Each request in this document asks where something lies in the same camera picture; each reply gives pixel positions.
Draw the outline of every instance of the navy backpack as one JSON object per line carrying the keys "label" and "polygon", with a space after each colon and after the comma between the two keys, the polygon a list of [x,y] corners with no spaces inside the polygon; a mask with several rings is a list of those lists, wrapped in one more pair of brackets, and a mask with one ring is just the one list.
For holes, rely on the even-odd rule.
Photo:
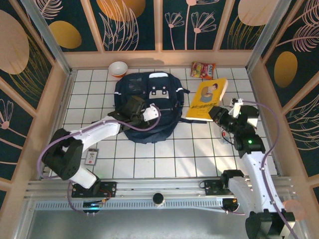
{"label": "navy backpack", "polygon": [[164,141],[172,134],[179,121],[194,122],[181,118],[184,93],[188,94],[189,91],[182,87],[180,80],[166,72],[133,73],[124,76],[115,86],[115,109],[125,105],[131,96],[138,96],[145,100],[147,107],[154,103],[161,113],[156,127],[146,132],[126,130],[124,133],[127,138],[136,143]]}

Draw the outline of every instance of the white bowl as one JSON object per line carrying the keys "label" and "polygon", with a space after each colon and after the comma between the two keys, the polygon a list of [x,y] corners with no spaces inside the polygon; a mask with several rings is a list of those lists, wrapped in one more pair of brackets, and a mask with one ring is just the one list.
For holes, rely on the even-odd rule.
{"label": "white bowl", "polygon": [[117,77],[117,78],[121,78],[121,77],[125,76],[127,71],[128,71],[128,66],[123,61],[113,62],[109,66],[109,72],[111,73],[112,76]]}

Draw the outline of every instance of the backpack strap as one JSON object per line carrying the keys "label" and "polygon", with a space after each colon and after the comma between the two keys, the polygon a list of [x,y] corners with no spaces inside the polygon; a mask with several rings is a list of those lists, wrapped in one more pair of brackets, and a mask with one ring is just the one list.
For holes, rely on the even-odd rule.
{"label": "backpack strap", "polygon": [[186,94],[189,94],[189,93],[190,93],[190,91],[187,90],[187,89],[185,89],[185,88],[183,88],[183,91],[184,91],[184,93],[186,93]]}
{"label": "backpack strap", "polygon": [[203,121],[203,120],[194,120],[194,119],[185,119],[185,118],[180,118],[179,122],[183,122],[183,123],[207,123],[207,121]]}

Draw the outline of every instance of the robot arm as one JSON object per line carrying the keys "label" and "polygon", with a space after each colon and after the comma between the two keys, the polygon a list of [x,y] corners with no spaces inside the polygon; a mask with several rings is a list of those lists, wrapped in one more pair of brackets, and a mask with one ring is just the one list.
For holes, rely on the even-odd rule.
{"label": "robot arm", "polygon": [[62,180],[75,182],[84,189],[92,191],[92,194],[95,195],[99,190],[100,180],[80,164],[82,152],[107,137],[129,129],[129,127],[121,125],[118,120],[131,126],[147,128],[149,121],[158,117],[159,112],[153,104],[145,109],[145,102],[141,98],[131,97],[124,107],[109,113],[105,118],[87,127],[71,132],[63,128],[57,130],[51,142],[73,133],[79,134],[50,147],[42,157],[42,162]]}
{"label": "robot arm", "polygon": [[[241,99],[234,102],[234,106],[242,104]],[[285,212],[272,181],[268,164],[262,164],[265,156],[265,147],[261,138],[255,132],[256,108],[246,106],[234,109],[229,113],[225,108],[213,107],[209,112],[215,123],[228,133],[234,134],[234,147],[248,170],[253,191],[248,188],[240,170],[225,170],[221,181],[242,206],[246,219],[246,232],[249,239],[282,239],[289,235],[289,230],[281,220],[277,209],[292,227],[295,218],[292,213]]]}

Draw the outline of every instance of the small card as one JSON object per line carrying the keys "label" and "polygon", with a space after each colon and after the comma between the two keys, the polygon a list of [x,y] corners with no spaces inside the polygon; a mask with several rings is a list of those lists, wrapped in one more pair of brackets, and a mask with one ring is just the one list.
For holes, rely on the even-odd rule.
{"label": "small card", "polygon": [[86,165],[95,165],[96,157],[98,156],[98,149],[90,148],[88,154],[86,155],[85,164]]}

